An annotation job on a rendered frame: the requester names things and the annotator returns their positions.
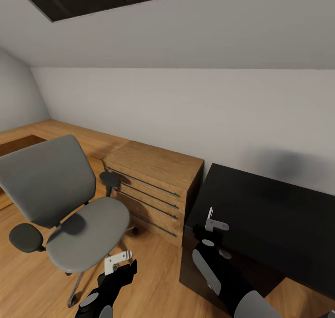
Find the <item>swivel chair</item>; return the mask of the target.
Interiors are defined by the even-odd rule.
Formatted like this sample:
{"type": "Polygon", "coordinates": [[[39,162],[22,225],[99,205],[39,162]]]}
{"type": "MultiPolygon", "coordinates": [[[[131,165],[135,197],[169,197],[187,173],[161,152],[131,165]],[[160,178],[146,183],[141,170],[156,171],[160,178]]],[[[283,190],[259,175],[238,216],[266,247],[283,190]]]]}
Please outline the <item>swivel chair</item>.
{"type": "Polygon", "coordinates": [[[111,196],[121,185],[110,172],[101,172],[106,196],[91,203],[96,176],[74,135],[63,135],[0,156],[0,186],[24,217],[55,231],[47,240],[31,224],[23,223],[9,233],[10,242],[20,251],[47,251],[51,262],[67,276],[80,273],[68,299],[68,308],[77,303],[74,295],[85,271],[97,265],[116,247],[129,227],[131,213],[111,196]],[[67,215],[85,204],[62,224],[67,215]]]}

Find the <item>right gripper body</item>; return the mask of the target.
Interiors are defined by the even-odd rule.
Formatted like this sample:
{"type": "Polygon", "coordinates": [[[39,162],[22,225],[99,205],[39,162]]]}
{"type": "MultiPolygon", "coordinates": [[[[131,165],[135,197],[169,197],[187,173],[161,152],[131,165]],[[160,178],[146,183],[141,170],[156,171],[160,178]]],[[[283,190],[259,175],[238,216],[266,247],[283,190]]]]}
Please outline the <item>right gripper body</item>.
{"type": "Polygon", "coordinates": [[[205,227],[196,226],[195,229],[195,239],[200,240],[202,236],[208,235],[210,237],[212,237],[215,241],[215,245],[221,247],[221,243],[222,243],[222,232],[213,230],[213,232],[207,231],[205,227]]]}

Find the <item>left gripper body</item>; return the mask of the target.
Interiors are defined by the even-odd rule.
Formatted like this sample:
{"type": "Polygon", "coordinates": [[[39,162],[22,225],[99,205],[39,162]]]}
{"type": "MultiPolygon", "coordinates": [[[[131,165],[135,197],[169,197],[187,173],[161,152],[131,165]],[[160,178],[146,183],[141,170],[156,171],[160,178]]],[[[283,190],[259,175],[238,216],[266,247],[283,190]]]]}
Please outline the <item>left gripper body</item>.
{"type": "Polygon", "coordinates": [[[116,271],[111,274],[105,275],[105,273],[98,276],[98,286],[100,287],[106,281],[110,281],[115,284],[117,288],[117,295],[119,294],[121,287],[131,284],[133,276],[131,272],[131,265],[127,264],[119,267],[116,271]]]}

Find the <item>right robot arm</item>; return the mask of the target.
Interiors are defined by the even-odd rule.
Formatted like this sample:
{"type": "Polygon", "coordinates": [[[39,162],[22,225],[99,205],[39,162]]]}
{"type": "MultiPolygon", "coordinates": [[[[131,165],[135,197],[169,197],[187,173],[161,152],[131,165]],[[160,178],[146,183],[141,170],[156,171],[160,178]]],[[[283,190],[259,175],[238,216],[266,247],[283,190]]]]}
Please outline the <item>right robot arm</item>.
{"type": "Polygon", "coordinates": [[[206,226],[195,225],[193,233],[199,240],[193,249],[194,264],[227,308],[232,318],[283,318],[264,297],[243,277],[237,266],[219,255],[222,232],[227,223],[207,219],[206,226]]]}

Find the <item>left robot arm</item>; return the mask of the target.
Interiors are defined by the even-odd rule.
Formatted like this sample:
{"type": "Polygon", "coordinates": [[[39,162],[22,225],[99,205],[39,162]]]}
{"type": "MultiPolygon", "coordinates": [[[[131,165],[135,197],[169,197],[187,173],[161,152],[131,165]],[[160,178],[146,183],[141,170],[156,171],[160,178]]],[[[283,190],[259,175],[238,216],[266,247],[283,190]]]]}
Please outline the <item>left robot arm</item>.
{"type": "Polygon", "coordinates": [[[98,276],[98,288],[80,303],[75,318],[113,318],[113,305],[121,287],[131,284],[137,273],[136,259],[132,265],[117,265],[133,256],[131,250],[118,253],[105,259],[105,273],[98,276]]]}

